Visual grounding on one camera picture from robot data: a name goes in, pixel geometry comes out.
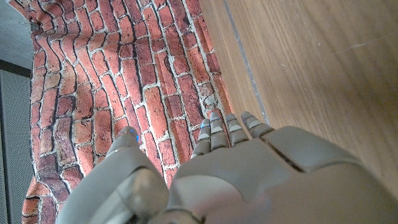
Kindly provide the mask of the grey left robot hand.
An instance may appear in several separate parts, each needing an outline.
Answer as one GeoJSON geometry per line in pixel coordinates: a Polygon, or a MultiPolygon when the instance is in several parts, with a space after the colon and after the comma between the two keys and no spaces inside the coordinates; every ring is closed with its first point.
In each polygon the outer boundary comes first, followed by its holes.
{"type": "Polygon", "coordinates": [[[167,185],[127,126],[57,223],[396,223],[397,198],[357,158],[251,113],[203,120],[167,185]]]}

